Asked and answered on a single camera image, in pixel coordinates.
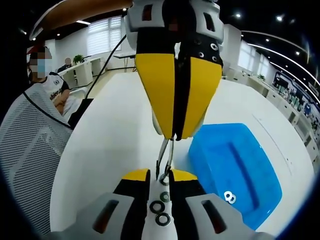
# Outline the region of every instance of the black and white shirt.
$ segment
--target black and white shirt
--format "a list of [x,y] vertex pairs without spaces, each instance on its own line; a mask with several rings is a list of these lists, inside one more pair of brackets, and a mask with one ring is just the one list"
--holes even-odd
[[[52,75],[51,73],[46,77],[45,81],[35,84],[42,84],[52,102],[54,102],[57,97],[61,96],[64,90],[69,89],[66,81],[64,81],[59,75]],[[62,116],[65,117],[67,121],[69,120],[71,114],[77,111],[81,101],[81,99],[74,96],[69,96],[67,98],[62,113]]]

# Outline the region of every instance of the face mask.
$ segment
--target face mask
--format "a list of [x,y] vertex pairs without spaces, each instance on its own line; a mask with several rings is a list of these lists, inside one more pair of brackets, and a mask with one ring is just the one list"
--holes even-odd
[[37,65],[31,66],[32,72],[37,72],[38,78],[45,78],[52,72],[52,59],[38,59]]

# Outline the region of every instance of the potted plant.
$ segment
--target potted plant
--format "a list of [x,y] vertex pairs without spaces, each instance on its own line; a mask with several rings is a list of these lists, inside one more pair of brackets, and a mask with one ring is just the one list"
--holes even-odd
[[73,58],[73,63],[77,65],[78,63],[81,63],[83,60],[84,60],[84,56],[81,54],[78,54]]
[[266,80],[265,76],[263,76],[262,74],[259,74],[258,79],[261,79],[262,81]]

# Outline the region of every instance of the black ceiling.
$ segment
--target black ceiling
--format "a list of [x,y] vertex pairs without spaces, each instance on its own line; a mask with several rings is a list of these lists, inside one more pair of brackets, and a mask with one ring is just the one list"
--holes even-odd
[[[41,2],[29,1],[28,6],[24,10],[22,21],[20,24],[21,29],[27,33],[31,30],[36,20],[51,6],[60,2],[59,0],[46,0]],[[320,67],[320,34],[317,31],[318,8],[317,1],[305,0],[297,3],[292,0],[269,0],[269,1],[254,1],[254,0],[219,0],[220,5],[220,19],[225,24],[231,24],[242,31],[257,31],[284,38],[296,45],[306,49],[309,47],[309,59],[307,63],[307,54],[297,47],[281,41],[279,39],[255,34],[243,33],[243,39],[251,44],[263,46],[279,52],[292,60],[298,62],[306,68],[313,76],[316,75],[317,68]],[[240,13],[241,18],[235,17],[235,14]],[[98,16],[86,19],[88,22],[94,22],[103,18],[111,16],[122,15],[123,11],[118,10],[101,14]],[[278,22],[276,16],[283,16],[283,21]],[[45,36],[46,39],[62,39],[67,35],[78,31],[86,26],[80,23],[73,23],[68,26],[57,28]],[[286,68],[289,72],[297,76],[303,81],[312,84],[315,81],[302,69],[290,62],[289,60],[271,53],[266,50],[259,49],[258,52],[270,57],[270,61],[275,64]]]

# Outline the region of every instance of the metal washer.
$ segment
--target metal washer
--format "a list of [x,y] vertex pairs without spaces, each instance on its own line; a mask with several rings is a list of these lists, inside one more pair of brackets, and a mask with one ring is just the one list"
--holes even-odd
[[162,185],[164,185],[164,186],[169,186],[169,179],[168,179],[168,182],[165,182],[165,179],[166,179],[166,175],[165,174],[162,174],[161,176],[160,176],[160,183],[162,184]]
[[[159,205],[160,205],[160,209],[159,209],[159,210],[155,210],[155,209],[154,209],[154,206],[155,206],[156,204],[159,204]],[[165,204],[164,204],[162,201],[156,200],[156,201],[153,201],[153,202],[150,204],[149,208],[150,208],[150,211],[153,212],[154,214],[160,214],[160,213],[162,213],[162,212],[165,210],[166,206],[165,206]]]
[[[161,217],[166,217],[166,222],[160,222]],[[165,227],[171,223],[171,216],[168,213],[162,212],[155,217],[155,222],[159,226]]]
[[160,200],[164,203],[168,203],[170,202],[170,195],[169,195],[169,192],[167,191],[164,191],[160,194]]

